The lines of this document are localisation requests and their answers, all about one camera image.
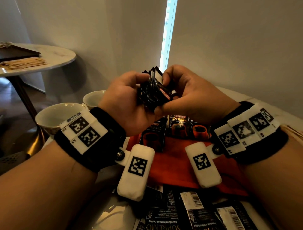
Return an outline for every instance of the person's right hand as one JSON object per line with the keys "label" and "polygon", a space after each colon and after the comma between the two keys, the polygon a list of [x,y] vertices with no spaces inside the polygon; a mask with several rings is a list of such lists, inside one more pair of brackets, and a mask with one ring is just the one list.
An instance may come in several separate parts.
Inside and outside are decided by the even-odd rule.
{"label": "person's right hand", "polygon": [[175,82],[178,96],[158,106],[156,116],[186,114],[196,122],[212,125],[240,105],[184,66],[173,65],[163,73],[164,86],[171,80]]}

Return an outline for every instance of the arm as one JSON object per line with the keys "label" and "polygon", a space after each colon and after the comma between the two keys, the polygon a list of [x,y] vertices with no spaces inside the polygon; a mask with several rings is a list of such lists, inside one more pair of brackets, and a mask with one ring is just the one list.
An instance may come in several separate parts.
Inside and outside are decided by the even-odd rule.
{"label": "arm", "polygon": [[[127,136],[140,133],[157,119],[143,105],[136,105],[136,84],[148,79],[148,74],[123,74],[113,81],[99,104]],[[0,229],[65,229],[96,178],[96,173],[53,141],[0,176]]]}
{"label": "arm", "polygon": [[[212,125],[239,106],[214,85],[189,69],[174,65],[163,74],[173,80],[178,97],[155,109],[156,115],[187,114]],[[276,154],[251,165],[240,165],[256,196],[281,229],[303,229],[303,146],[293,137]]]}

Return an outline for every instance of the table leg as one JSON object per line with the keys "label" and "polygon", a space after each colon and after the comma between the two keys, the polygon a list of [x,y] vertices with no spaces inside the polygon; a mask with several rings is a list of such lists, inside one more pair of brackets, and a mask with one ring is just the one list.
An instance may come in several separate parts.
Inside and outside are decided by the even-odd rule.
{"label": "table leg", "polygon": [[39,152],[44,143],[46,142],[49,135],[45,132],[43,128],[41,128],[35,121],[35,116],[37,115],[37,111],[32,104],[29,96],[27,95],[25,89],[23,88],[23,81],[20,76],[12,76],[7,78],[13,87],[15,88],[17,94],[19,95],[21,101],[25,105],[27,111],[32,117],[34,123],[36,124],[36,128],[32,128],[28,130],[26,133],[22,134],[14,143],[12,149],[10,150],[10,154],[25,151],[30,156]]}

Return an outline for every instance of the tiled floor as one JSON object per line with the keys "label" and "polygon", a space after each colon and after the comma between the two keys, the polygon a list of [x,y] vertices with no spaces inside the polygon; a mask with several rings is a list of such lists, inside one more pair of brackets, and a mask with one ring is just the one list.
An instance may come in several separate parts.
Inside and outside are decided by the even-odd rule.
{"label": "tiled floor", "polygon": [[[24,87],[38,112],[52,105],[44,93],[29,86]],[[0,78],[0,113],[2,110],[6,114],[2,124],[0,124],[0,149],[7,155],[12,153],[10,149],[14,141],[27,130],[34,128],[35,124],[15,89],[5,78]]]}

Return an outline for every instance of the white cup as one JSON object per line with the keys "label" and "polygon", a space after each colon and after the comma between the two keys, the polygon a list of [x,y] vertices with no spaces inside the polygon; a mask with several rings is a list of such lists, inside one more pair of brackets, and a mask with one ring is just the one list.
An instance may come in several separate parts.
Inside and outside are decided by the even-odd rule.
{"label": "white cup", "polygon": [[86,94],[83,97],[84,104],[88,107],[89,110],[91,110],[93,107],[98,106],[105,92],[106,90],[99,90]]}
{"label": "white cup", "polygon": [[38,125],[43,127],[49,135],[55,135],[60,130],[60,123],[85,110],[85,106],[78,103],[61,103],[41,110],[35,117]]}

